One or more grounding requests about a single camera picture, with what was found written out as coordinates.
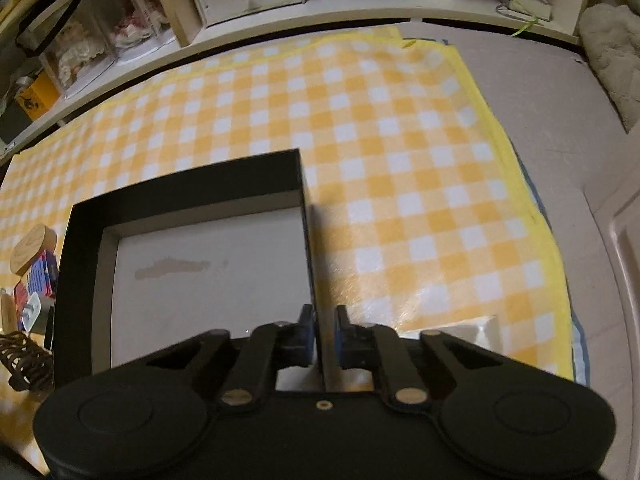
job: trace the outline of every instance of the open box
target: open box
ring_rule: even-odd
[[[238,338],[295,322],[305,303],[316,306],[308,219],[298,150],[74,205],[56,297],[56,386],[207,330]]]

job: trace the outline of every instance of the white shelf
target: white shelf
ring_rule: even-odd
[[[20,133],[0,157],[5,163],[28,142],[83,105],[148,72],[194,54],[270,32],[309,25],[384,18],[427,18],[485,23],[518,29],[524,23],[495,12],[496,0],[308,0],[305,4],[266,10],[204,28],[193,43],[177,41],[129,64],[115,64],[86,88],[54,107]],[[532,32],[577,44],[572,33],[555,22],[535,25]]]

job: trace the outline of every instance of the yellow gingham mat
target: yellow gingham mat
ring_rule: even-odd
[[[0,285],[16,282],[14,244],[36,222],[62,241],[75,202],[291,147],[322,225],[321,303],[401,331],[495,314],[508,355],[572,376],[561,259],[506,134],[454,47],[390,27],[161,73],[14,156],[0,189]],[[36,402],[6,378],[0,431],[45,470]]]

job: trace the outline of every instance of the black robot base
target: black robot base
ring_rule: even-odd
[[[33,423],[52,477],[601,478],[615,422],[588,388],[441,332],[354,325],[339,306],[340,368],[370,370],[375,390],[276,391],[317,334],[305,305],[297,323],[213,330],[56,390]]]

